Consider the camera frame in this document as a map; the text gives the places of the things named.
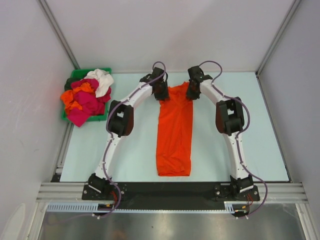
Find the aluminium frame rail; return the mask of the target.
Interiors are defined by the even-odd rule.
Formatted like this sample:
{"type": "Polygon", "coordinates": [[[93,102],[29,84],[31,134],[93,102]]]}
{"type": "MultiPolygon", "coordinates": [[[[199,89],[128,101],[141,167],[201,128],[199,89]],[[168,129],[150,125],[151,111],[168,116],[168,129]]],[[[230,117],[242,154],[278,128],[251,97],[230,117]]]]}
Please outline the aluminium frame rail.
{"type": "Polygon", "coordinates": [[[113,200],[128,201],[135,197],[168,198],[186,197],[219,201],[246,201],[256,203],[306,203],[305,189],[301,183],[271,182],[255,183],[252,190],[244,193],[232,193],[227,183],[217,182],[120,182],[120,191],[113,187],[106,193],[88,187],[84,182],[49,182],[40,186],[36,200],[38,202],[78,202],[113,200]]]}

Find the magenta t-shirt in bin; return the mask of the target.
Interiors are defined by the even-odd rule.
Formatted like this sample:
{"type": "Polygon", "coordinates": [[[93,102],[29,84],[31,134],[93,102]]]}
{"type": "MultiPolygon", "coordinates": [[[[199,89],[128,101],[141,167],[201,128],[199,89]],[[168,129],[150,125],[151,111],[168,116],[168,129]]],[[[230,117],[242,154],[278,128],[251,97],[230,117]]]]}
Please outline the magenta t-shirt in bin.
{"type": "Polygon", "coordinates": [[[95,79],[80,79],[76,81],[78,83],[88,82],[94,89],[94,93],[79,92],[75,95],[75,99],[82,105],[82,110],[73,109],[69,115],[66,115],[65,105],[63,117],[69,122],[73,123],[77,127],[81,127],[84,123],[93,120],[101,121],[106,118],[106,106],[107,102],[111,99],[112,89],[111,87],[103,97],[96,97],[96,89],[99,83],[95,79]]]}

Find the green plastic bin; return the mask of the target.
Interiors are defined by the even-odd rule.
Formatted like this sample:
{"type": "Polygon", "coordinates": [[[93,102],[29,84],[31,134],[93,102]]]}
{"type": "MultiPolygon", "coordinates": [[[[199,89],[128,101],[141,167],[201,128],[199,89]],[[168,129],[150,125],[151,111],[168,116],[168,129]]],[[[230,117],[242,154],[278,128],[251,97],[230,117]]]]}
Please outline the green plastic bin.
{"type": "Polygon", "coordinates": [[[114,83],[109,67],[76,69],[66,80],[60,96],[61,119],[81,127],[86,122],[105,121],[114,83]]]}

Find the white t-shirt in bin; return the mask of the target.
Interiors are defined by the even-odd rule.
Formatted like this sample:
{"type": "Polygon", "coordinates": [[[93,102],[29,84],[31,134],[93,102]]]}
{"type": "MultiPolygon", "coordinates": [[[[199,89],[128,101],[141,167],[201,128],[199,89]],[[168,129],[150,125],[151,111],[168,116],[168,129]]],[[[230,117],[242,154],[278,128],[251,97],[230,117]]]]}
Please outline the white t-shirt in bin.
{"type": "Polygon", "coordinates": [[[97,98],[103,97],[114,83],[114,79],[108,71],[102,69],[95,69],[89,71],[84,79],[95,79],[98,82],[98,87],[95,90],[95,96],[97,98]]]}

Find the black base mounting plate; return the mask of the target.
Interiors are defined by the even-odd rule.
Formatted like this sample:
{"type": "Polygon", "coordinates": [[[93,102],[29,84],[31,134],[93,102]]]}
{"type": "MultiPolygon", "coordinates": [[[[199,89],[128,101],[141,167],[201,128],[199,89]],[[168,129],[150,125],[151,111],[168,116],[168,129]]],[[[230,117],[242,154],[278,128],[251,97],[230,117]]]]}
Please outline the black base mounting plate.
{"type": "Polygon", "coordinates": [[[195,203],[197,206],[211,206],[214,202],[258,202],[260,194],[258,187],[238,195],[230,194],[229,182],[119,182],[121,190],[118,195],[116,190],[108,197],[98,197],[92,190],[87,191],[87,183],[83,187],[82,200],[86,201],[112,201],[120,200],[125,206],[147,204],[156,206],[187,206],[195,203]]]}

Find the dark green t-shirt in bin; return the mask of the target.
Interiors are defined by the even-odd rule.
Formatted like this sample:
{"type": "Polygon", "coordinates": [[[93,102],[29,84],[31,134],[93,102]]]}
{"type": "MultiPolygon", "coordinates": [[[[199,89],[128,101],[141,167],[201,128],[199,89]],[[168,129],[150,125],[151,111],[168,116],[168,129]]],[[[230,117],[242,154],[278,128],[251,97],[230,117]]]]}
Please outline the dark green t-shirt in bin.
{"type": "Polygon", "coordinates": [[[64,85],[64,91],[69,91],[72,89],[72,83],[79,81],[80,79],[77,77],[70,77],[66,80],[65,85],[64,85]]]}

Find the orange t-shirt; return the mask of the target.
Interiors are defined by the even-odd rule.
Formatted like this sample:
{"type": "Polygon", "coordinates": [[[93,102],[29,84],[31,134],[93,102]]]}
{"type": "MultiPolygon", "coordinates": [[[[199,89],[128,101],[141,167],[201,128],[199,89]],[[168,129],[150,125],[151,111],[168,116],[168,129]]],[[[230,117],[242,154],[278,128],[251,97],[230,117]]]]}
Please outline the orange t-shirt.
{"type": "Polygon", "coordinates": [[[78,109],[80,111],[83,110],[83,107],[79,102],[75,99],[75,95],[79,92],[84,92],[88,94],[92,94],[95,90],[92,88],[89,82],[73,82],[71,84],[71,89],[66,90],[61,96],[60,99],[64,104],[64,111],[68,116],[73,109],[78,109]]]}
{"type": "Polygon", "coordinates": [[[169,87],[169,99],[160,102],[156,169],[160,177],[188,177],[192,170],[193,101],[188,83],[169,87]]]}

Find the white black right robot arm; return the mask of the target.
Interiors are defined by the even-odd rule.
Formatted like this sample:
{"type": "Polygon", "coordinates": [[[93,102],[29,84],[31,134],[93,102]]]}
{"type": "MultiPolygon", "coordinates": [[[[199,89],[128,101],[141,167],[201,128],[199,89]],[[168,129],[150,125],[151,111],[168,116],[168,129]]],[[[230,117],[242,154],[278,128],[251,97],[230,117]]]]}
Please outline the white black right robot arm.
{"type": "Polygon", "coordinates": [[[230,194],[242,201],[254,187],[253,176],[249,173],[242,143],[245,125],[244,107],[239,97],[230,97],[215,86],[215,78],[205,74],[199,65],[188,70],[189,83],[186,98],[197,100],[205,95],[215,105],[215,126],[223,135],[231,164],[230,194]]]}

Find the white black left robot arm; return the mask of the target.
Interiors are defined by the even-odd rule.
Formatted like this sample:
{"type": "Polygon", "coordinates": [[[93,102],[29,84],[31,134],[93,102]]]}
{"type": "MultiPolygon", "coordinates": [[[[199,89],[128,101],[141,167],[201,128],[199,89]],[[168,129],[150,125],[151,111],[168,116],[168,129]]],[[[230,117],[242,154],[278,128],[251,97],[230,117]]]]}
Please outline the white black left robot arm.
{"type": "Polygon", "coordinates": [[[106,121],[106,147],[86,185],[87,191],[92,191],[95,195],[94,199],[105,200],[112,191],[121,195],[120,188],[112,180],[115,166],[113,157],[120,144],[133,130],[135,109],[151,95],[158,101],[169,98],[167,79],[165,69],[153,66],[152,72],[142,77],[129,95],[120,101],[111,102],[106,121]]]}

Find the orange t-shirt in bin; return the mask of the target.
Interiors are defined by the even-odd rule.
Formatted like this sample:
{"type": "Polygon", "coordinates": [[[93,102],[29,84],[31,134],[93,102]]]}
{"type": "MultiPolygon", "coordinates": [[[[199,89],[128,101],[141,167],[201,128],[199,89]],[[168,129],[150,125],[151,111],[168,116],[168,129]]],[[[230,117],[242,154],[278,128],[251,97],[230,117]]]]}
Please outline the orange t-shirt in bin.
{"type": "Polygon", "coordinates": [[[83,107],[79,102],[75,99],[75,95],[79,92],[84,92],[88,94],[92,94],[95,90],[92,88],[89,82],[73,82],[71,84],[71,89],[66,90],[61,96],[60,99],[64,104],[64,111],[68,116],[73,109],[78,109],[80,111],[83,110],[83,107]]]}

